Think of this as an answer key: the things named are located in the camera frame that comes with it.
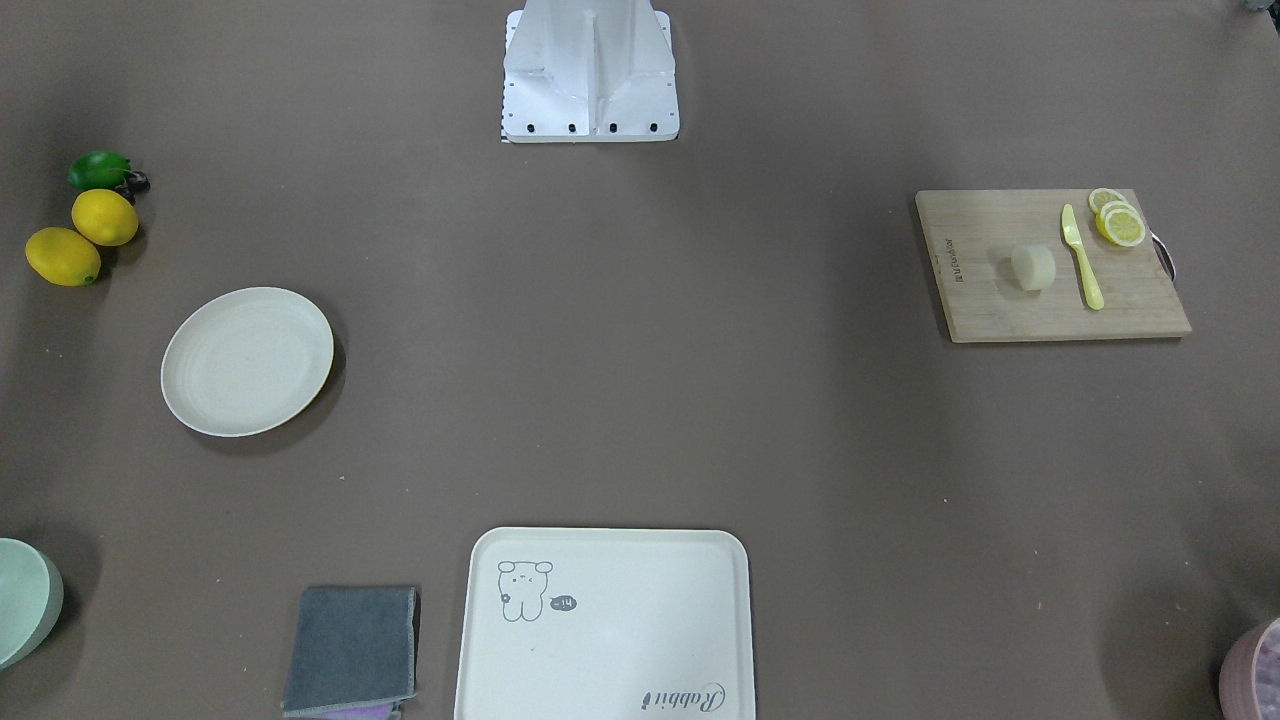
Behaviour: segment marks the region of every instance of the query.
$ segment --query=white cylindrical food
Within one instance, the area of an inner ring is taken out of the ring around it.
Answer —
[[[1044,245],[1019,245],[1010,258],[1014,261],[1014,275],[1018,284],[1027,292],[1044,290],[1053,284],[1057,274],[1057,263],[1053,261],[1053,252]]]

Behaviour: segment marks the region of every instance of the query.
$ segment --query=pink container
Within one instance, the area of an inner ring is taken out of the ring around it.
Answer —
[[[1280,619],[1235,641],[1217,678],[1226,720],[1280,720]]]

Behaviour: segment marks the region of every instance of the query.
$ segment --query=towel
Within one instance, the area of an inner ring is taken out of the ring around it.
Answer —
[[[417,589],[307,588],[298,602],[285,717],[384,720],[413,697]]]

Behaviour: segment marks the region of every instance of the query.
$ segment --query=yellow knife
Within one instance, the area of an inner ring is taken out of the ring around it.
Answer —
[[[1075,210],[1070,205],[1062,205],[1062,240],[1068,247],[1075,251],[1075,260],[1080,264],[1080,287],[1084,288],[1084,304],[1093,310],[1101,310],[1105,305],[1102,288],[1098,279],[1093,277],[1093,266],[1089,265],[1089,256],[1084,254],[1084,242],[1080,240],[1080,231],[1075,227]]]

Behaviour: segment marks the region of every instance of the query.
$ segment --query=white metal bracket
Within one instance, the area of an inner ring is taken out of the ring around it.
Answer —
[[[507,17],[502,138],[652,142],[680,132],[671,18],[649,0],[527,0]]]

